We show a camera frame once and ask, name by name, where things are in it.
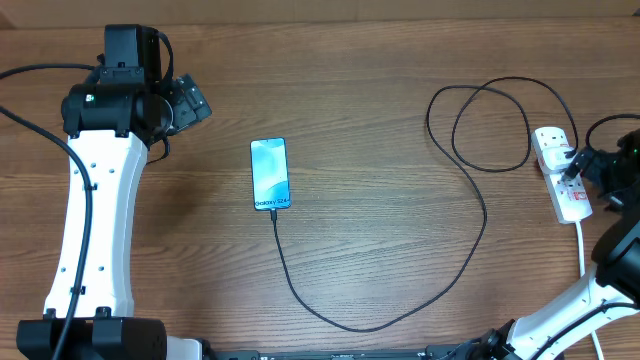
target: wooden table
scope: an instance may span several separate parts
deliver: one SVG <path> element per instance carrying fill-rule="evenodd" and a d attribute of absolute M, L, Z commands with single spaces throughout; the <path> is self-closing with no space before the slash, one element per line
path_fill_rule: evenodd
<path fill-rule="evenodd" d="M 214 116 L 172 138 L 167 160 L 145 169 L 131 276 L 136 315 L 219 350 L 420 348 L 478 336 L 525 316 L 577 278 L 575 229 L 555 219 L 534 156 L 517 171 L 471 171 L 487 202 L 486 233 L 457 285 L 427 309 L 380 332 L 320 322 L 286 285 L 269 215 L 252 206 L 249 142 L 288 141 L 293 206 L 280 236 L 301 296 L 355 327 L 379 325 L 438 293 L 458 271 L 482 213 L 463 175 L 425 137 L 427 103 L 450 84 L 531 76 L 564 96 L 583 137 L 596 120 L 640 112 L 640 23 L 634 18 L 225 25 L 163 28 L 177 75 L 189 72 Z M 40 62 L 94 63 L 102 29 L 2 31 L 0 70 Z M 0 103 L 59 136 L 60 102 L 80 70 L 3 80 Z M 569 123 L 545 89 L 499 84 L 533 129 Z M 448 147 L 468 91 L 442 95 L 436 136 Z M 598 146 L 638 127 L 602 126 Z M 11 121 L 0 122 L 0 357 L 20 358 L 20 319 L 41 316 L 58 262 L 67 158 Z M 524 156 L 516 107 L 483 94 L 459 126 L 461 152 L 501 167 Z M 160 153 L 160 146 L 151 156 Z M 586 248 L 617 217 L 584 221 Z M 599 331 L 610 359 L 640 352 L 638 318 Z M 590 340 L 568 351 L 593 359 Z"/>

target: phone screen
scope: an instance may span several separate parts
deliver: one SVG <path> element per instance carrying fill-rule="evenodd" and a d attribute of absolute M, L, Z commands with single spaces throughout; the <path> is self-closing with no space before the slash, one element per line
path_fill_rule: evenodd
<path fill-rule="evenodd" d="M 256 210 L 291 206 L 287 151 L 283 138 L 251 142 L 251 172 Z"/>

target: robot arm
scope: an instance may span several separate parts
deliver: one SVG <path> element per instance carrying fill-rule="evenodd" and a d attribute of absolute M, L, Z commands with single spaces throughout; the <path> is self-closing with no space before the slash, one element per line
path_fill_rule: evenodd
<path fill-rule="evenodd" d="M 93 231 L 75 316 L 96 312 L 131 317 L 134 312 L 129 275 L 133 210 L 148 150 L 135 135 L 116 137 L 113 130 L 86 131 L 69 146 L 80 156 L 93 181 Z M 82 240 L 84 184 L 71 162 L 69 203 L 62 252 L 44 314 L 67 315 Z"/>
<path fill-rule="evenodd" d="M 603 120 L 628 116 L 631 115 L 615 115 Z M 603 122 L 594 124 L 587 133 Z M 587 147 L 575 156 L 563 174 L 564 179 L 582 174 L 601 191 L 600 197 L 610 204 L 608 209 L 622 214 L 594 247 L 589 271 L 536 313 L 511 321 L 500 330 L 490 330 L 478 345 L 466 345 L 458 351 L 459 357 L 451 360 L 555 359 L 600 327 L 638 313 L 640 130 L 622 137 L 618 146 L 620 150 L 616 153 L 596 151 L 587 137 Z"/>
<path fill-rule="evenodd" d="M 170 54 L 164 77 L 160 41 Z M 189 75 L 172 79 L 171 47 L 155 29 L 107 26 L 99 59 L 103 66 L 73 86 L 62 104 L 68 145 L 92 184 L 85 188 L 71 162 L 60 263 L 44 319 L 18 325 L 18 349 L 29 359 L 51 359 L 58 343 L 64 344 L 64 359 L 206 359 L 203 342 L 169 337 L 159 320 L 133 318 L 129 262 L 135 198 L 149 148 L 202 121 L 211 109 Z M 82 251 L 85 191 L 92 191 L 92 231 L 77 307 L 67 321 Z M 67 324 L 70 330 L 60 339 Z"/>

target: black cable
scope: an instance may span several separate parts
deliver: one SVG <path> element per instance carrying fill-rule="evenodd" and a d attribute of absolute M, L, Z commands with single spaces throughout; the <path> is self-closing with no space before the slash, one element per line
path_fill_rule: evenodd
<path fill-rule="evenodd" d="M 95 66 L 85 65 L 85 64 L 35 64 L 35 65 L 27 65 L 21 66 L 15 69 L 7 70 L 3 73 L 0 73 L 0 80 L 9 77 L 11 75 L 23 73 L 25 71 L 31 70 L 43 70 L 43 69 L 83 69 L 83 70 L 93 70 Z"/>
<path fill-rule="evenodd" d="M 103 65 L 96 66 L 93 70 L 91 70 L 89 75 L 87 75 L 87 78 L 84 79 L 84 83 L 85 84 L 97 84 L 98 81 L 100 81 L 100 73 L 102 72 L 103 68 L 104 68 Z"/>
<path fill-rule="evenodd" d="M 164 93 L 171 88 L 173 79 L 173 48 L 171 48 L 171 43 L 165 33 L 158 31 L 156 35 L 160 40 L 162 40 L 164 46 L 167 47 L 167 52 L 169 53 L 169 65 L 167 66 L 167 72 L 164 74 L 164 77 L 159 84 L 159 92 Z"/>
<path fill-rule="evenodd" d="M 168 137 L 163 137 L 162 138 L 162 142 L 164 143 L 164 153 L 162 154 L 162 156 L 160 156 L 159 158 L 155 159 L 155 160 L 151 160 L 147 162 L 147 165 L 153 164 L 154 162 L 158 162 L 162 159 L 166 159 L 169 157 L 169 153 L 171 152 L 171 144 L 169 144 L 169 138 Z"/>
<path fill-rule="evenodd" d="M 591 146 L 591 133 L 593 132 L 593 130 L 595 130 L 598 126 L 606 123 L 607 121 L 616 120 L 616 119 L 636 119 L 636 120 L 640 120 L 640 115 L 636 115 L 636 114 L 617 114 L 617 115 L 607 116 L 604 119 L 600 119 L 600 120 L 596 121 L 593 125 L 591 125 L 589 130 L 587 130 L 587 134 L 584 136 L 584 143 L 586 144 L 586 147 L 589 150 L 596 151 Z"/>
<path fill-rule="evenodd" d="M 287 279 L 287 283 L 289 284 L 289 289 L 291 290 L 291 293 L 293 294 L 293 296 L 296 298 L 296 300 L 298 300 L 298 303 L 300 303 L 300 305 L 302 305 L 302 307 L 304 307 L 307 311 L 309 311 L 311 314 L 315 315 L 318 319 L 331 324 L 337 328 L 340 328 L 342 330 L 346 330 L 346 331 L 351 331 L 351 332 L 358 332 L 358 333 L 369 333 L 369 332 L 375 332 L 378 330 L 382 330 L 384 328 L 387 328 L 395 323 L 397 323 L 398 321 L 407 318 L 415 313 L 417 313 L 418 311 L 426 308 L 427 306 L 431 305 L 432 303 L 434 303 L 435 301 L 437 301 L 438 299 L 440 299 L 444 294 L 446 294 L 455 284 L 456 282 L 458 282 L 458 279 L 460 279 L 460 277 L 462 276 L 462 273 L 464 272 L 464 270 L 466 269 L 467 265 L 469 264 L 469 261 L 471 261 L 471 257 L 473 256 L 473 253 L 475 252 L 476 248 L 478 247 L 478 244 L 480 243 L 480 239 L 482 239 L 482 235 L 484 234 L 484 230 L 487 226 L 487 206 L 484 202 L 484 199 L 482 198 L 482 194 L 480 193 L 480 189 L 478 189 L 478 186 L 476 185 L 475 181 L 473 181 L 473 178 L 471 178 L 471 176 L 469 175 L 469 173 L 462 167 L 462 165 L 460 165 L 460 163 L 458 163 L 446 150 L 444 150 L 444 148 L 442 148 L 442 146 L 438 143 L 438 141 L 435 139 L 435 137 L 433 136 L 433 133 L 431 132 L 431 126 L 430 126 L 430 114 L 431 114 L 431 107 L 433 106 L 433 103 L 435 102 L 436 98 L 438 97 L 438 95 L 440 95 L 440 93 L 442 93 L 443 91 L 446 90 L 450 90 L 450 89 L 476 89 L 476 90 L 484 90 L 484 91 L 490 91 L 499 95 L 502 95 L 506 98 L 508 98 L 509 100 L 513 101 L 518 108 L 520 109 L 520 112 L 522 113 L 522 117 L 525 123 L 525 126 L 527 128 L 527 137 L 529 137 L 530 135 L 530 131 L 529 131 L 529 121 L 527 119 L 527 114 L 525 113 L 524 109 L 522 108 L 522 105 L 520 105 L 520 103 L 511 95 L 505 93 L 504 91 L 498 90 L 498 89 L 494 89 L 494 88 L 490 88 L 490 87 L 486 87 L 486 86 L 476 86 L 476 85 L 452 85 L 452 86 L 446 86 L 440 90 L 438 90 L 438 92 L 436 92 L 435 95 L 433 95 L 433 98 L 431 99 L 431 102 L 429 103 L 429 107 L 427 108 L 427 114 L 425 116 L 425 128 L 429 133 L 429 136 L 431 137 L 431 140 L 433 140 L 433 143 L 436 145 L 436 147 L 438 147 L 438 149 L 445 154 L 449 160 L 451 160 L 451 162 L 453 162 L 461 171 L 462 173 L 467 177 L 467 179 L 469 180 L 469 182 L 471 183 L 471 185 L 473 186 L 476 195 L 478 196 L 478 201 L 480 202 L 480 207 L 482 208 L 482 215 L 483 215 L 483 220 L 482 220 L 482 227 L 480 228 L 480 233 L 478 234 L 478 237 L 475 241 L 475 243 L 473 244 L 473 247 L 471 248 L 471 251 L 469 252 L 469 255 L 467 256 L 466 260 L 464 261 L 464 263 L 462 264 L 462 267 L 460 268 L 460 270 L 458 271 L 458 273 L 456 274 L 456 276 L 453 278 L 453 280 L 451 281 L 451 283 L 449 283 L 449 285 L 447 285 L 447 287 L 445 287 L 442 291 L 440 291 L 436 296 L 432 297 L 431 299 L 429 299 L 428 301 L 426 301 L 425 303 L 423 303 L 422 305 L 417 306 L 416 308 L 414 308 L 413 310 L 410 310 L 400 316 L 398 316 L 397 318 L 382 324 L 380 326 L 376 326 L 373 328 L 368 328 L 368 329 L 355 329 L 355 328 L 351 328 L 345 325 L 341 325 L 338 324 L 337 322 L 330 320 L 322 315 L 320 315 L 319 313 L 317 313 L 315 310 L 313 310 L 311 307 L 309 307 L 309 305 L 307 305 L 298 295 L 298 293 L 296 292 L 295 288 L 293 287 L 293 284 L 291 282 L 291 278 L 289 276 L 289 270 L 287 269 L 287 264 L 285 262 L 284 259 L 284 255 L 282 253 L 282 247 L 280 245 L 280 239 L 278 238 L 278 227 L 276 225 L 276 221 L 277 221 L 277 212 L 275 210 L 271 210 L 271 221 L 273 222 L 273 233 L 274 236 L 276 238 L 276 244 L 278 246 L 278 253 L 280 254 L 280 260 L 282 261 L 282 267 L 284 269 L 284 274 L 285 277 Z M 531 153 L 531 143 L 530 141 L 528 141 L 529 144 L 529 148 L 527 149 L 527 154 L 525 155 L 524 160 L 518 164 L 515 165 L 513 167 L 511 167 L 510 169 L 517 169 L 519 167 L 521 167 L 529 158 L 529 154 Z"/>
<path fill-rule="evenodd" d="M 576 327 L 582 325 L 583 323 L 585 323 L 586 321 L 588 321 L 589 319 L 591 319 L 592 317 L 598 315 L 601 312 L 606 312 L 609 309 L 612 308 L 617 308 L 617 307 L 626 307 L 626 308 L 630 308 L 630 309 L 635 309 L 638 310 L 638 306 L 635 304 L 629 304 L 629 303 L 621 303 L 621 302 L 617 302 L 617 303 L 609 303 L 609 304 L 602 304 L 600 306 L 598 306 L 597 308 L 591 310 L 589 313 L 587 313 L 586 315 L 584 315 L 583 317 L 581 317 L 580 319 L 576 320 L 576 322 L 574 322 L 573 324 L 567 326 L 566 328 L 564 328 L 562 331 L 560 331 L 558 334 L 556 334 L 556 336 L 549 338 L 549 340 L 547 340 L 546 343 L 544 343 L 544 345 L 542 345 L 542 347 L 533 355 L 533 357 L 531 358 L 531 360 L 536 360 L 538 359 L 540 356 L 542 356 L 542 354 L 544 354 L 545 351 L 547 351 L 556 341 L 560 340 L 563 336 L 565 336 L 566 334 L 568 334 L 569 332 L 571 332 L 571 330 L 575 329 Z"/>
<path fill-rule="evenodd" d="M 60 359 L 60 356 L 62 354 L 65 340 L 69 334 L 69 329 L 71 328 L 71 320 L 73 319 L 73 315 L 76 312 L 76 307 L 78 306 L 78 300 L 79 300 L 80 292 L 82 289 L 82 277 L 84 275 L 84 266 L 87 260 L 87 252 L 89 250 L 89 236 L 91 234 L 91 219 L 92 219 L 92 212 L 93 212 L 93 197 L 92 197 L 93 188 L 91 185 L 91 179 L 89 178 L 89 172 L 87 171 L 87 168 L 82 163 L 82 160 L 80 160 L 80 157 L 64 141 L 57 138 L 52 133 L 44 130 L 43 128 L 12 113 L 11 111 L 7 110 L 4 106 L 0 106 L 0 112 L 3 113 L 8 118 L 10 118 L 11 120 L 17 122 L 18 124 L 30 130 L 33 130 L 36 133 L 51 140 L 54 144 L 58 145 L 62 150 L 64 150 L 64 152 L 66 152 L 69 155 L 71 160 L 73 160 L 73 162 L 78 167 L 78 170 L 80 171 L 80 175 L 82 175 L 82 181 L 84 182 L 85 212 L 84 212 L 84 230 L 82 233 L 82 245 L 80 247 L 80 255 L 78 257 L 78 267 L 76 269 L 76 277 L 73 283 L 71 301 L 69 302 L 69 310 L 67 311 L 67 317 L 64 321 L 62 332 L 60 333 L 60 337 L 58 338 L 58 343 L 56 345 L 56 348 L 52 357 L 52 359 L 57 360 L 57 359 Z"/>
<path fill-rule="evenodd" d="M 476 97 L 476 95 L 478 95 L 478 93 L 480 91 L 482 91 L 482 88 L 493 84 L 495 82 L 499 82 L 499 81 L 504 81 L 504 80 L 521 80 L 521 81 L 529 81 L 529 82 L 533 82 L 536 83 L 544 88 L 546 88 L 547 90 L 549 90 L 555 97 L 556 99 L 558 99 L 558 101 L 560 102 L 560 104 L 562 105 L 562 107 L 564 108 L 564 111 L 567 113 L 567 117 L 569 118 L 569 123 L 571 123 L 571 128 L 573 129 L 573 136 L 576 139 L 576 144 L 575 147 L 572 151 L 566 153 L 566 157 L 567 158 L 571 158 L 573 157 L 576 152 L 578 151 L 578 146 L 579 146 L 579 140 L 580 138 L 578 137 L 578 129 L 576 128 L 576 123 L 573 119 L 573 115 L 571 114 L 571 110 L 569 110 L 569 106 L 567 105 L 567 103 L 564 101 L 564 99 L 562 98 L 562 96 L 560 96 L 560 94 L 558 94 L 557 91 L 555 91 L 551 86 L 543 83 L 540 80 L 536 80 L 536 79 L 532 79 L 532 78 L 528 78 L 528 77 L 523 77 L 523 76 L 505 76 L 505 77 L 501 77 L 501 78 L 497 78 L 497 79 L 493 79 L 493 80 L 489 80 L 486 83 L 484 83 L 479 89 L 476 89 L 476 91 L 473 92 L 473 94 L 469 97 L 469 99 L 467 100 L 467 102 L 464 103 L 464 105 L 462 106 L 462 108 L 460 109 L 460 112 L 458 113 L 458 116 L 456 117 L 456 121 L 453 123 L 453 131 L 451 132 L 451 147 L 453 149 L 453 152 L 456 154 L 456 157 L 465 165 L 474 168 L 476 170 L 480 170 L 480 171 L 485 171 L 485 172 L 493 172 L 493 173 L 498 173 L 498 172 L 505 172 L 505 171 L 511 171 L 511 170 L 515 170 L 517 168 L 519 168 L 520 166 L 524 165 L 524 163 L 527 161 L 527 158 L 529 157 L 529 155 L 527 155 L 524 160 L 522 161 L 522 163 L 520 163 L 519 165 L 510 167 L 510 168 L 506 168 L 506 169 L 488 169 L 488 168 L 482 168 L 479 166 L 476 166 L 474 164 L 471 164 L 470 162 L 466 161 L 462 155 L 460 155 L 460 153 L 458 152 L 458 149 L 456 148 L 456 142 L 455 142 L 455 136 L 456 136 L 456 129 L 458 127 L 458 122 L 460 122 L 460 118 L 462 117 L 462 113 L 465 111 L 465 109 L 471 104 L 471 102 L 473 101 L 473 99 Z M 531 134 L 529 133 L 529 129 L 528 129 L 528 125 L 527 125 L 527 142 L 528 142 L 528 146 L 529 149 L 527 150 L 527 153 L 531 152 Z"/>

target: power strip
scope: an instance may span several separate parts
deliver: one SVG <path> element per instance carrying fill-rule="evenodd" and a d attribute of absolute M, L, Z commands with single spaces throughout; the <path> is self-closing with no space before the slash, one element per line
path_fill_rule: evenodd
<path fill-rule="evenodd" d="M 573 180 L 562 180 L 562 172 L 573 160 L 565 155 L 573 148 L 569 146 L 564 130 L 556 127 L 539 128 L 531 135 L 531 141 L 558 222 L 571 224 L 591 215 L 593 210 L 580 175 Z"/>

